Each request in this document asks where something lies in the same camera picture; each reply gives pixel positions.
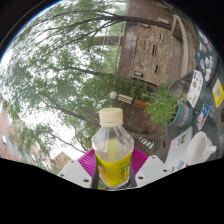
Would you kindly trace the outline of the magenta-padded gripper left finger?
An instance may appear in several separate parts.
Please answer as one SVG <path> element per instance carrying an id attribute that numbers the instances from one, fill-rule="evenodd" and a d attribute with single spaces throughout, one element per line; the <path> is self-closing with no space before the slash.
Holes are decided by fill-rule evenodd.
<path id="1" fill-rule="evenodd" d="M 70 160 L 58 176 L 83 188 L 97 189 L 99 173 L 95 151 L 90 149 L 80 158 Z"/>

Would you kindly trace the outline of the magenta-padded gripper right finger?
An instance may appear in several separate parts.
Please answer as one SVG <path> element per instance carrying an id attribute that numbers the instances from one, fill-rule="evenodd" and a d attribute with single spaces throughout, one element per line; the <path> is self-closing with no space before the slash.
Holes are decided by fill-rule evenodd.
<path id="1" fill-rule="evenodd" d="M 135 148 L 131 157 L 130 187 L 140 188 L 157 181 L 172 171 L 156 156 Z"/>

